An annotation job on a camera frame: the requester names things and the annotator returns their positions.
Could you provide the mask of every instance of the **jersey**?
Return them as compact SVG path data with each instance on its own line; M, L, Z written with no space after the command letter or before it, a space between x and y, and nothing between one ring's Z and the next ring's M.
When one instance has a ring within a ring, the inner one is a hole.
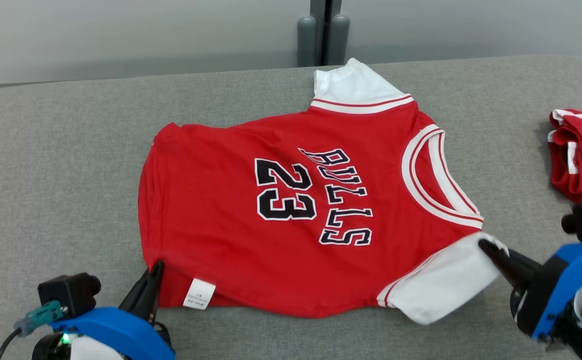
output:
M582 111L556 109L549 116L551 184L574 203L582 203Z
M160 306L193 279L210 305L319 318L399 308L428 324L499 272L483 218L445 161L445 133L365 64L316 71L303 112L228 128L166 125L138 192Z

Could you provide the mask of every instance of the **white neckline trim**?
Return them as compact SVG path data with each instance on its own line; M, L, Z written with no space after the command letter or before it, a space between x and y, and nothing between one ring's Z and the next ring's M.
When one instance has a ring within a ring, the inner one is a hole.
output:
M371 104L364 102L356 104L343 104L339 102L332 102L330 100L324 100L321 98L314 98L314 100L311 101L311 107L344 114L375 114L393 109L395 107L400 107L401 105L408 104L412 101L413 98L409 94L405 94L405 96L398 98L390 98L385 101L374 102Z
M556 109L551 112L551 117L553 117L553 119L557 121L558 125L560 126L563 125L563 121L565 121L565 116L574 116L578 119L582 119L582 114L576 114L575 112L571 112L569 110Z
M460 185L453 179L449 173L449 166L445 158L445 133L440 132L431 136L426 142L428 143L428 154L431 159L433 167L433 175L440 184L442 193L453 206L453 209L458 210L461 214L480 215L480 211L465 194Z
M446 161L440 157L440 152L435 152L432 157L433 164L433 175L442 189L442 193L445 194L449 203L454 207L449 208L441 203L435 201L425 190L420 180L418 179L415 171L415 164L418 154L422 150L422 147L430 142L432 137L436 135L443 134L444 130L440 129L437 125L431 124L422 129L416 136L411 139L407 145L404 155L402 156L401 162L401 174L404 184L411 194L412 198L421 205L422 208L427 210L429 213L449 221L451 223L470 226L480 230L483 227L484 218L479 215L478 212L474 212L471 207L476 208L472 202L470 202L464 191L456 190L460 189L455 180L451 177L451 174L446 168Z

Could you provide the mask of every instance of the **gray fabric surface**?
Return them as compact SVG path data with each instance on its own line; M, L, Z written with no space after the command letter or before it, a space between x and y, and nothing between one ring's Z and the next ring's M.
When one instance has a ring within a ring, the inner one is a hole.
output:
M371 66L447 130L455 180L484 230L544 261L563 243L569 202L549 186L547 121L582 110L582 61L527 56ZM89 272L117 306L145 268L138 179L169 122L229 126L304 110L311 68L34 84L0 89L0 344L39 306L37 284ZM417 325L397 310L300 319L254 309L161 309L179 359L572 359L518 332L500 278L448 317ZM49 329L17 338L30 358Z

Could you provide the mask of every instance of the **white tag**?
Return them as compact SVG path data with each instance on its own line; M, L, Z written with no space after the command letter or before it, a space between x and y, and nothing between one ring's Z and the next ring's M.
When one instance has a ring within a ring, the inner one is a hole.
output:
M194 278L186 293L186 298L182 306L188 308L204 310L209 305L213 292L216 291L216 286L202 281L199 278Z

